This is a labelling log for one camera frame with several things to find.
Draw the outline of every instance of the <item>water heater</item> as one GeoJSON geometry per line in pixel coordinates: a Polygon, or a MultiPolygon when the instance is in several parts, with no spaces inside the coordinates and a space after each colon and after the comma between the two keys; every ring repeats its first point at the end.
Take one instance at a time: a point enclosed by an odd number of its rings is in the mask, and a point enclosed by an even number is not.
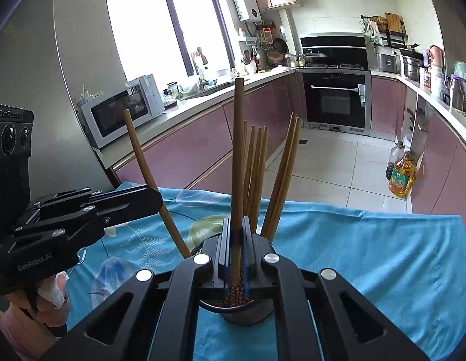
{"type": "Polygon", "coordinates": [[[261,21],[260,10],[256,0],[234,0],[241,21],[261,21]]]}

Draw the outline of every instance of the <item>microwave oven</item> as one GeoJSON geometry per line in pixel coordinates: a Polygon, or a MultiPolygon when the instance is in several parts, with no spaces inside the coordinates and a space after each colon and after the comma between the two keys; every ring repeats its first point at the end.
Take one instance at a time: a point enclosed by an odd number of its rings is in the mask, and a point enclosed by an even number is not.
{"type": "Polygon", "coordinates": [[[80,106],[78,116],[93,147],[100,149],[128,132],[125,109],[129,109],[135,128],[165,110],[153,75],[134,79],[80,106]]]}

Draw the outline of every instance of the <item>kettle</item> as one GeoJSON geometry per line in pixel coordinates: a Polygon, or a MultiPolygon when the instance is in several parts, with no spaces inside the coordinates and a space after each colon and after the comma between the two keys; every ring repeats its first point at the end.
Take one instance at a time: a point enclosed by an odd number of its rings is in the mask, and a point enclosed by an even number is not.
{"type": "Polygon", "coordinates": [[[463,83],[466,80],[452,74],[452,81],[448,87],[448,93],[443,95],[443,102],[454,108],[463,111],[466,93],[463,90],[463,83]]]}

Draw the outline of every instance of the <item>tiled floor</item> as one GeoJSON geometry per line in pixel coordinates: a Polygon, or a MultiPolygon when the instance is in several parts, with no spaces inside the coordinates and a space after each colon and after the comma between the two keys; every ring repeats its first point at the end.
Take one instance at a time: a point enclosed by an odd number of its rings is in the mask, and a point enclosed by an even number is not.
{"type": "MultiPolygon", "coordinates": [[[[365,136],[301,129],[287,199],[322,202],[375,212],[406,213],[405,200],[388,190],[385,178],[394,143],[365,136]]],[[[280,153],[265,173],[263,197],[269,198],[280,153]]]]}

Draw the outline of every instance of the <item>window frame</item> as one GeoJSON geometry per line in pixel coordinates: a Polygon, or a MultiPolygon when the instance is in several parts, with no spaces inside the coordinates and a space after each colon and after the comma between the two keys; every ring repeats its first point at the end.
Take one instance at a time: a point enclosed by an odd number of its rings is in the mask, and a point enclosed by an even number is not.
{"type": "MultiPolygon", "coordinates": [[[[230,40],[230,37],[226,29],[226,22],[223,16],[223,12],[221,11],[221,8],[219,6],[219,0],[211,0],[211,1],[213,3],[213,7],[216,12],[216,17],[218,20],[221,35],[223,37],[223,42],[225,44],[226,54],[228,57],[228,61],[230,63],[230,68],[234,68],[235,63],[234,63],[233,47],[231,46],[231,40],[230,40]]],[[[183,59],[184,67],[186,69],[186,74],[188,74],[188,76],[193,76],[194,75],[193,64],[191,62],[188,49],[186,48],[186,42],[184,40],[183,30],[181,29],[181,25],[179,23],[179,18],[176,13],[174,1],[166,0],[166,5],[168,7],[169,15],[171,17],[171,22],[173,24],[173,29],[176,35],[176,40],[178,42],[179,51],[181,52],[181,57],[183,59]]]]}

